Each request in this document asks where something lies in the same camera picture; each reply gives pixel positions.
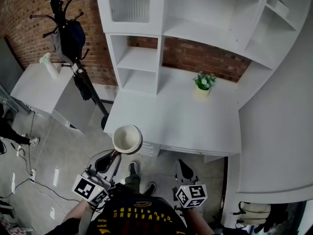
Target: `white bookshelf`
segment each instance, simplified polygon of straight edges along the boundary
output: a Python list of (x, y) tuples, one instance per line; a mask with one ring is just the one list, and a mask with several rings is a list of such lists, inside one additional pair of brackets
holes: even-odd
[[(157, 94), (160, 51), (130, 47), (127, 35), (106, 34), (116, 80), (121, 89), (144, 94)], [(158, 37), (160, 49), (161, 37)]]
[[(98, 0), (119, 87), (157, 95), (165, 83), (159, 81), (164, 38), (177, 37), (253, 61), (237, 84), (243, 106), (284, 60), (312, 0), (282, 1), (286, 16), (268, 0)], [(128, 47), (127, 35), (158, 38), (157, 49)]]

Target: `white desk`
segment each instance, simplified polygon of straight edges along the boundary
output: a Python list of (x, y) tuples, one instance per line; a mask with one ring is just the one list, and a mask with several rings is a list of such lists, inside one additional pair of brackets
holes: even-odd
[(92, 100), (83, 100), (69, 67), (54, 65), (61, 69), (57, 79), (50, 76), (44, 64), (30, 64), (11, 96), (44, 117), (52, 115), (61, 124), (67, 127), (73, 125), (85, 132), (95, 104)]
[(121, 125), (136, 125), (146, 155), (160, 148), (220, 157), (240, 153), (236, 84), (217, 79), (208, 97), (196, 98), (194, 76), (161, 68), (157, 96), (119, 90), (104, 131), (112, 134)]

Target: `concrete floor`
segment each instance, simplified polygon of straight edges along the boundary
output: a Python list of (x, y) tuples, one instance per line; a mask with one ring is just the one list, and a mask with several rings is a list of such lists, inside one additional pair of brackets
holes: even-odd
[[(32, 113), (29, 115), (18, 113), (12, 125), (13, 129), (19, 134), (29, 134), (32, 118)], [(93, 155), (112, 149), (111, 138), (103, 133), (100, 120), (101, 113), (96, 109), (90, 120), (90, 128), (84, 135), (54, 121), (36, 167), (36, 181), (54, 189), (65, 198), (80, 200), (71, 192), (77, 174), (82, 173)], [(51, 123), (52, 118), (45, 119), (39, 115), (34, 117), (31, 136), (39, 136), (41, 142), (38, 146), (30, 148), (32, 168), (38, 161), (39, 152)], [(25, 161), (16, 156), (16, 151), (8, 141), (2, 141), (8, 151), (5, 155), (0, 156), (0, 196), (7, 196), (11, 193), (13, 173), (15, 174), (15, 185), (27, 179), (28, 174)], [(26, 156), (28, 156), (28, 151), (27, 146), (25, 147)], [(163, 197), (174, 206), (171, 188), (176, 185), (174, 164), (179, 158), (191, 166), (202, 182), (206, 184), (208, 199), (204, 203), (203, 216), (207, 222), (212, 222), (212, 216), (217, 215), (221, 201), (224, 175), (223, 159), (204, 164), (202, 156), (171, 151), (161, 151), (157, 158), (137, 154), (123, 155), (122, 163), (114, 180), (120, 182), (127, 177), (129, 163), (137, 160), (141, 166), (141, 192), (144, 191), (148, 182), (154, 181), (157, 184), (156, 196)], [(57, 185), (54, 186), (56, 169), (59, 170), (59, 176)], [(30, 181), (18, 187), (15, 194), (5, 201), (14, 207), (23, 224), (33, 227), (35, 235), (42, 235), (52, 230), (77, 204), (74, 201), (64, 200), (49, 189)]]

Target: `sneaker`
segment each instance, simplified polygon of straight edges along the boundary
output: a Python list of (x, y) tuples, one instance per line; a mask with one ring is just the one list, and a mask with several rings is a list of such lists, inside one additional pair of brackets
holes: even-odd
[[(22, 135), (22, 137), (27, 138), (27, 134), (23, 134), (23, 135)], [(23, 143), (22, 143), (22, 144), (19, 144), (19, 146), (18, 146), (18, 149), (17, 149), (17, 150), (19, 151), (20, 149), (23, 149), (23, 148), (24, 148), (24, 146), (25, 146), (25, 144), (23, 144)]]
[(139, 164), (136, 161), (131, 161), (128, 167), (129, 175), (137, 174), (139, 175)]
[(144, 195), (153, 196), (157, 190), (157, 185), (154, 182), (150, 182), (145, 190)]
[(29, 141), (30, 146), (36, 146), (39, 144), (40, 138), (34, 138)]

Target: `person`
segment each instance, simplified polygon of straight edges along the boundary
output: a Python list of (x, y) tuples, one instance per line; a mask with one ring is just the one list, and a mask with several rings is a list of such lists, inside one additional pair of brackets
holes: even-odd
[[(213, 231), (196, 209), (184, 209), (187, 227), (174, 209), (163, 199), (153, 197), (156, 184), (150, 182), (143, 194), (139, 192), (139, 165), (132, 161), (129, 177), (125, 179), (123, 197), (113, 197), (104, 205), (102, 213), (90, 222), (86, 235), (213, 235)], [(75, 235), (85, 208), (81, 201), (65, 217), (63, 223), (46, 235)]]
[(3, 105), (0, 104), (0, 137), (10, 139), (18, 143), (19, 144), (18, 150), (23, 148), (25, 144), (30, 146), (36, 146), (39, 144), (40, 141), (39, 138), (29, 139), (26, 137), (26, 135), (21, 136), (17, 134), (8, 124), (8, 122), (3, 117), (1, 117), (3, 113), (4, 113)]

